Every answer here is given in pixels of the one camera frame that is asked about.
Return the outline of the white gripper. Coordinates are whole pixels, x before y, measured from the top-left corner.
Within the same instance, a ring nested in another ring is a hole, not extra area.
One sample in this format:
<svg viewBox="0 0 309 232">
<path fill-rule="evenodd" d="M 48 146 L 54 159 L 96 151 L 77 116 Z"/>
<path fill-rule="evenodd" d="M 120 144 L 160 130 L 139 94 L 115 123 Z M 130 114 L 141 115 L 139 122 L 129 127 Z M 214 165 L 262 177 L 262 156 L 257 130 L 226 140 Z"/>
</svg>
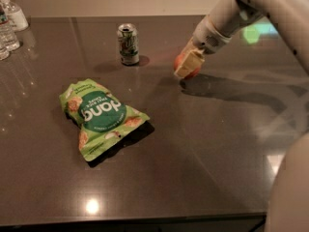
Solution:
<svg viewBox="0 0 309 232">
<path fill-rule="evenodd" d="M 174 75 L 188 78 L 195 75 L 205 62 L 205 54 L 214 54 L 230 42 L 231 38 L 222 35 L 206 15 L 196 26 L 182 52 L 174 61 Z"/>
</svg>

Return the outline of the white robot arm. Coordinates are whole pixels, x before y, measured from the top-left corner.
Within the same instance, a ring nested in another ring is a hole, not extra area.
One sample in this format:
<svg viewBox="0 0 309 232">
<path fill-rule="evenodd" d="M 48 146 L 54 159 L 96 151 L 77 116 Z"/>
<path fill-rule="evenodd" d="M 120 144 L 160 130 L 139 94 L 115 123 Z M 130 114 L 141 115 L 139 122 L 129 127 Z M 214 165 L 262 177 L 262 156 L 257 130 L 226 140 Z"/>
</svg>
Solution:
<svg viewBox="0 0 309 232">
<path fill-rule="evenodd" d="M 237 31 L 263 16 L 309 72 L 309 0 L 220 0 L 177 56 L 175 76 L 195 75 L 206 55 L 217 52 Z M 309 133 L 302 135 L 281 161 L 264 232 L 309 232 Z"/>
</svg>

